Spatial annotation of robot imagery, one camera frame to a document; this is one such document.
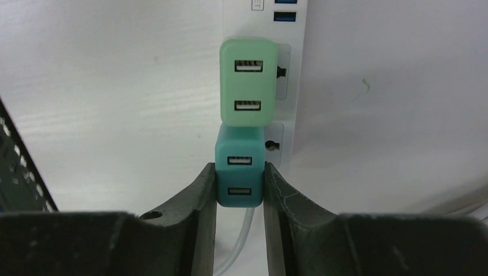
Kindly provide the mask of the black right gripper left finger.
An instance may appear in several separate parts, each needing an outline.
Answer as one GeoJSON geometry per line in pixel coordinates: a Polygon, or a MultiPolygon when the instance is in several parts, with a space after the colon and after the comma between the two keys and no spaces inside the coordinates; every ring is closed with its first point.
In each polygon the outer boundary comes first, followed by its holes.
{"type": "Polygon", "coordinates": [[[127,212],[14,212],[1,216],[2,275],[212,275],[216,172],[160,206],[127,212]]]}

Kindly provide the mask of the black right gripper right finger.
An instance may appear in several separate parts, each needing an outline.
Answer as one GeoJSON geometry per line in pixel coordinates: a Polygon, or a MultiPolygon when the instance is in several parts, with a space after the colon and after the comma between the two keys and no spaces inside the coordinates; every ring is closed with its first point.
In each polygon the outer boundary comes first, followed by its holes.
{"type": "Polygon", "coordinates": [[[264,171],[270,275],[486,275],[487,226],[469,217],[334,214],[264,171]]]}

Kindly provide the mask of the teal USB adapter plug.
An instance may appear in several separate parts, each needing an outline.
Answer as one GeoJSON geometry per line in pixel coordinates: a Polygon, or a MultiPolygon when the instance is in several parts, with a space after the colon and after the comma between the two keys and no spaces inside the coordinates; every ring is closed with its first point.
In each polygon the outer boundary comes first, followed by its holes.
{"type": "Polygon", "coordinates": [[[263,201],[263,127],[222,123],[215,144],[217,201],[228,208],[256,208],[263,201]]]}

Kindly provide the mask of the white USB power strip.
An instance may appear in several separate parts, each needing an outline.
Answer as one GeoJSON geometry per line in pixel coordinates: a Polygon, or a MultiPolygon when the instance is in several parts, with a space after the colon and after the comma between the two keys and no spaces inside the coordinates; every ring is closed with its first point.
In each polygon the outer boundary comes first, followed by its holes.
{"type": "Polygon", "coordinates": [[[223,36],[263,37],[279,48],[276,109],[265,129],[266,160],[281,173],[291,164],[307,18],[307,0],[223,1],[223,36]]]}

